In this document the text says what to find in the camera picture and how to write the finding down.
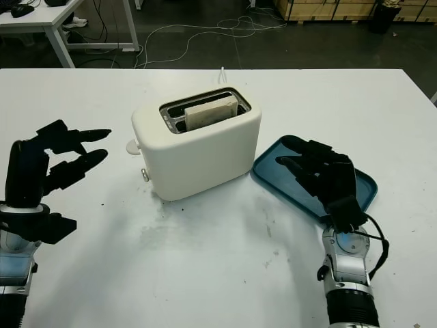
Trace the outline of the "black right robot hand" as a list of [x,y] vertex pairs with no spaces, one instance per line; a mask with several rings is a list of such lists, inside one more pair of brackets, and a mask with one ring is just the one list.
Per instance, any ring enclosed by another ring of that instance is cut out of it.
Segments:
[[278,156],[275,161],[321,202],[326,213],[332,213],[332,205],[356,197],[355,168],[347,155],[335,152],[332,146],[293,135],[283,136],[280,142],[295,155]]

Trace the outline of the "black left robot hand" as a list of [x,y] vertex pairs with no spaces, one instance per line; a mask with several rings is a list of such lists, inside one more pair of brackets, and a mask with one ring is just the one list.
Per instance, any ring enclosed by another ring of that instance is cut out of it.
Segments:
[[[110,129],[70,130],[63,120],[56,120],[36,133],[31,139],[12,144],[5,182],[5,203],[9,207],[37,207],[45,195],[82,180],[108,156],[105,149],[87,152],[83,143],[104,139],[111,133]],[[50,168],[47,150],[53,154],[75,152],[79,157]]]

